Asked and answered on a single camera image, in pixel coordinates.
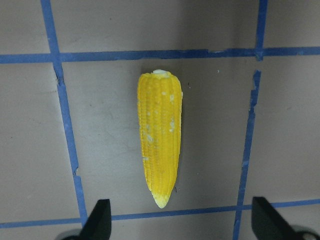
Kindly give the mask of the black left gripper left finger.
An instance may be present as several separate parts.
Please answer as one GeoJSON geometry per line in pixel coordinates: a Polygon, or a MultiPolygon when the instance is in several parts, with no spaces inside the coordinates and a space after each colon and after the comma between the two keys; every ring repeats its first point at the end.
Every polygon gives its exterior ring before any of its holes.
{"type": "Polygon", "coordinates": [[[109,199],[99,199],[82,228],[81,240],[109,240],[111,236],[111,204],[109,199]]]}

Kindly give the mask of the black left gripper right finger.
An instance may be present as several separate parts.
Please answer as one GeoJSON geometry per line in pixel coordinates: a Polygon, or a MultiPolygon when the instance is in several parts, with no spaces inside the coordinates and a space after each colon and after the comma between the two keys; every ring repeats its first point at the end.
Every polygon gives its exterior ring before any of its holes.
{"type": "Polygon", "coordinates": [[[300,239],[288,222],[261,196],[252,198],[251,228],[258,240],[300,239]]]}

